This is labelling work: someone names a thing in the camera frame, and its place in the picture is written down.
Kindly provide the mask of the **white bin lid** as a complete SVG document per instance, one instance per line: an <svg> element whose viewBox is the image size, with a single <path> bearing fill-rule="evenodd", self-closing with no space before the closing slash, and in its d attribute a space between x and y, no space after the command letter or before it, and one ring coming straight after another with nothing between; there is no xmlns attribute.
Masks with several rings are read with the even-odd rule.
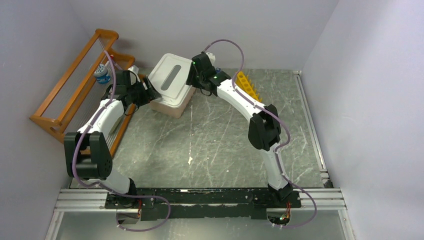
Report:
<svg viewBox="0 0 424 240"><path fill-rule="evenodd" d="M191 87L186 84L192 60L172 53L164 54L148 75L152 86L160 94L154 102L180 108Z"/></svg>

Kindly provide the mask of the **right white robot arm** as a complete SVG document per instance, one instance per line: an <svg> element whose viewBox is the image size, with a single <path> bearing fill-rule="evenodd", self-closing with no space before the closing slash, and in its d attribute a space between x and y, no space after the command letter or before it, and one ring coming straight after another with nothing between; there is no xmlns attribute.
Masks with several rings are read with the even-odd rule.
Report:
<svg viewBox="0 0 424 240"><path fill-rule="evenodd" d="M282 207L289 200L293 186L289 182L281 158L280 134L288 128L278 117L272 104L264 105L238 87L224 71L217 72L210 57L202 52L191 59L186 84L226 101L248 121L248 140L264 161L268 176L270 202Z"/></svg>

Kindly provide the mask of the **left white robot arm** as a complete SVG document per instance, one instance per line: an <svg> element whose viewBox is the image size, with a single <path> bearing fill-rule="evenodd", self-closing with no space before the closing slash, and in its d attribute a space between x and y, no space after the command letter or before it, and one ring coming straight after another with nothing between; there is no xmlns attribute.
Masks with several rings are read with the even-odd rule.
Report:
<svg viewBox="0 0 424 240"><path fill-rule="evenodd" d="M124 207L132 208L138 203L139 194L134 181L113 168L107 139L128 107L139 108L161 95L146 76L139 76L139 68L135 65L114 73L93 116L76 132L65 134L65 162L68 175L81 186L106 189L118 195Z"/></svg>

